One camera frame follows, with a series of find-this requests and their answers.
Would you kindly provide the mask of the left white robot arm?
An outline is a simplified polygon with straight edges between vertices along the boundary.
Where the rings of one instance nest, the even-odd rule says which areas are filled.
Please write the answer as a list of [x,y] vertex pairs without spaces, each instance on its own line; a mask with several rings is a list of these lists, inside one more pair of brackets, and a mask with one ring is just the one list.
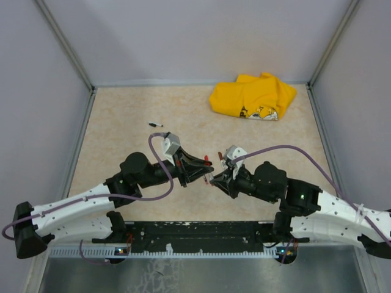
[[214,170],[210,161],[180,146],[169,148],[164,157],[152,164],[144,153],[134,152],[120,164],[117,174],[86,192],[44,205],[18,204],[10,224],[17,258],[32,258],[60,241],[120,242],[126,238],[127,227],[116,209],[145,201],[141,189],[168,183],[172,191],[175,179],[186,187]]

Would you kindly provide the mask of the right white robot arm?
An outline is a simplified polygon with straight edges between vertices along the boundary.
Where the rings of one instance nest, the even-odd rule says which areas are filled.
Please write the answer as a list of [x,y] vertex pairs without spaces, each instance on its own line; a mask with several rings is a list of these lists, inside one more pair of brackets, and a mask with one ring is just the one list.
[[379,258],[390,258],[390,211],[351,206],[316,185],[288,178],[285,171],[269,162],[253,173],[245,166],[228,168],[211,183],[231,198],[246,194],[278,203],[272,234],[279,241],[341,242]]

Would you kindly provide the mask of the white pen blue markings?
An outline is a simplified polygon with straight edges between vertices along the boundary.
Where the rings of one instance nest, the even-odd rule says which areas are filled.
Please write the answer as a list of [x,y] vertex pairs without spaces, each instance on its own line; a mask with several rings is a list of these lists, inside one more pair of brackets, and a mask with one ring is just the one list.
[[218,156],[219,156],[219,162],[220,162],[222,168],[224,168],[223,155],[222,155],[222,153],[221,153],[220,151],[219,151],[217,154],[218,154]]

